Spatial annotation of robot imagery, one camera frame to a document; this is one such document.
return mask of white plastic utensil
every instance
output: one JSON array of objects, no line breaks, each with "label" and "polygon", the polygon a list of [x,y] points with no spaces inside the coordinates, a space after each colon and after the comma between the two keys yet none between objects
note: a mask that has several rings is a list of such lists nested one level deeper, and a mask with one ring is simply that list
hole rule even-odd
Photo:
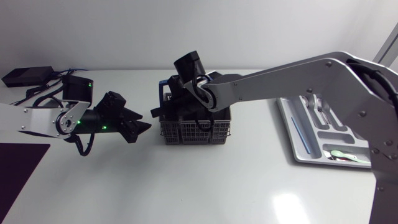
[{"label": "white plastic utensil", "polygon": [[361,160],[361,159],[357,159],[357,158],[354,158],[354,157],[349,156],[349,155],[347,155],[347,154],[344,154],[344,153],[342,153],[342,152],[339,151],[339,150],[332,150],[332,151],[330,151],[330,154],[331,154],[332,156],[335,156],[335,157],[351,159],[352,161],[355,161],[355,162],[370,163],[370,162],[368,162],[368,161],[363,161],[363,160]]}]

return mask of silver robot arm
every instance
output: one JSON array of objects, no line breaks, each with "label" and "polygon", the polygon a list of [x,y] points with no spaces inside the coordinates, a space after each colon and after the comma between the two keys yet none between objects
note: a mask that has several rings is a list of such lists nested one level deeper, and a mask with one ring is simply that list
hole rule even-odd
[{"label": "silver robot arm", "polygon": [[321,94],[337,117],[369,142],[377,179],[370,222],[398,223],[396,109],[386,91],[374,80],[363,78],[365,74],[357,68],[378,71],[392,86],[398,86],[395,72],[344,52],[333,52],[245,76],[217,74],[218,78],[211,79],[209,73],[207,78],[197,79],[189,71],[204,69],[197,53],[190,54],[176,61],[175,66],[183,86],[211,112],[240,101]]}]

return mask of table surface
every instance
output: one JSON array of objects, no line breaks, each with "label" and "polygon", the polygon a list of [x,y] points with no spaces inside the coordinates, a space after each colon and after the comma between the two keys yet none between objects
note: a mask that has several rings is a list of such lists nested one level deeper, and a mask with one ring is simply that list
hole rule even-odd
[{"label": "table surface", "polygon": [[[118,133],[97,134],[90,154],[81,157],[74,144],[60,139],[0,131],[0,142],[51,144],[3,223],[369,221],[376,183],[370,170],[296,162],[275,100],[231,106],[231,136],[224,145],[166,146],[150,110],[159,106],[159,80],[175,73],[76,73],[94,80],[93,105],[115,91],[152,124],[134,144]],[[20,100],[26,89],[2,83],[0,102]]]}]

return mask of wire basket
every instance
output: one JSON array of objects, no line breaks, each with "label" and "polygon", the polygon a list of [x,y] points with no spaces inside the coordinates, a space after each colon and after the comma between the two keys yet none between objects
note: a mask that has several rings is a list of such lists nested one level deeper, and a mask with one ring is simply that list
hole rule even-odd
[{"label": "wire basket", "polygon": [[[171,93],[164,95],[164,100],[170,100]],[[211,131],[202,131],[195,120],[179,116],[178,120],[170,121],[163,116],[159,118],[160,134],[164,137],[166,145],[176,144],[224,144],[230,136],[231,110],[225,108],[213,114],[214,126]],[[198,120],[202,129],[210,128],[210,121]]]}]

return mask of black cable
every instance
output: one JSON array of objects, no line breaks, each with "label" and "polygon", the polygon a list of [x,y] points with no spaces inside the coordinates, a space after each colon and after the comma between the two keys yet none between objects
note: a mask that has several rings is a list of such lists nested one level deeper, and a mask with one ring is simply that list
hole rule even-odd
[{"label": "black cable", "polygon": [[86,150],[83,150],[83,144],[81,143],[80,137],[76,134],[72,134],[70,137],[72,141],[76,144],[77,150],[79,151],[81,156],[87,156],[90,151],[91,147],[93,147],[95,133],[90,134],[90,140],[87,143]]},{"label": "black cable", "polygon": [[[70,70],[70,71],[68,71],[68,73],[67,73],[65,76],[71,75],[73,72],[75,72],[75,71],[74,71],[74,70]],[[63,76],[57,81],[57,83],[60,83],[60,82],[62,81],[62,78],[63,78]],[[47,95],[44,95],[44,96],[41,96],[41,97],[37,98],[37,99],[35,100],[35,102],[33,103],[33,106],[38,106],[41,102],[43,102],[43,101],[46,100],[47,98],[50,98],[51,96],[53,96],[53,95],[55,95],[55,94],[57,94],[57,93],[60,93],[64,88],[65,88],[65,86],[62,85],[62,86],[61,86],[60,88],[58,88],[57,90],[52,91],[51,93],[49,93],[49,94],[47,94]]]},{"label": "black cable", "polygon": [[[80,70],[80,69],[69,69],[69,70],[65,70],[65,71],[62,71],[62,72],[56,72],[56,73],[57,73],[57,75],[59,75],[59,74],[61,74],[61,73],[63,73],[63,72],[67,72],[67,74],[65,74],[65,75],[71,75],[73,72],[75,72],[75,70]],[[27,100],[33,98],[34,96],[37,96],[37,95],[43,93],[44,91],[47,91],[48,89],[50,89],[50,88],[52,88],[52,87],[58,85],[58,84],[62,81],[62,77],[63,77],[63,76],[64,76],[64,75],[61,75],[61,76],[59,77],[59,80],[58,80],[58,81],[56,81],[55,83],[49,85],[46,89],[44,89],[44,90],[42,90],[42,91],[38,91],[37,93],[34,93],[34,94],[33,94],[32,96],[30,96],[30,97],[26,97],[26,98],[24,98],[24,99],[22,99],[22,100],[19,100],[19,101],[15,101],[15,102],[13,102],[13,103],[10,103],[10,105],[18,106],[18,105],[20,105],[21,103],[23,103],[23,102],[25,102],[25,101],[27,101]]]},{"label": "black cable", "polygon": [[38,106],[41,102],[43,102],[45,99],[47,99],[47,98],[51,98],[51,96],[53,96],[53,95],[55,95],[55,94],[57,94],[57,93],[60,93],[63,89],[65,88],[65,86],[61,86],[60,88],[58,88],[57,90],[55,90],[55,91],[52,91],[51,93],[49,93],[49,94],[47,94],[47,95],[44,95],[44,96],[41,96],[41,97],[39,97],[39,98],[37,98],[36,100],[35,100],[35,102],[33,103],[33,106]]},{"label": "black cable", "polygon": [[204,128],[204,127],[202,127],[202,126],[200,125],[198,119],[195,119],[195,123],[197,124],[197,126],[198,126],[198,128],[199,128],[200,131],[209,132],[209,131],[212,131],[212,130],[213,130],[213,128],[214,128],[214,117],[213,117],[213,113],[208,111],[208,112],[207,112],[207,117],[208,117],[209,120],[210,120],[210,127],[209,127],[209,128]]},{"label": "black cable", "polygon": [[367,74],[371,79],[377,81],[378,84],[382,86],[382,88],[389,95],[389,99],[394,105],[396,116],[398,118],[398,93],[392,83],[379,70],[373,70],[365,65],[361,65],[358,63],[349,63],[348,65],[350,65],[351,68],[353,68],[353,70],[355,70],[356,72],[362,72],[364,74]]},{"label": "black cable", "polygon": [[50,96],[50,98],[53,99],[55,102],[57,102],[61,108],[63,108],[62,102],[60,100],[58,100],[55,96]]}]

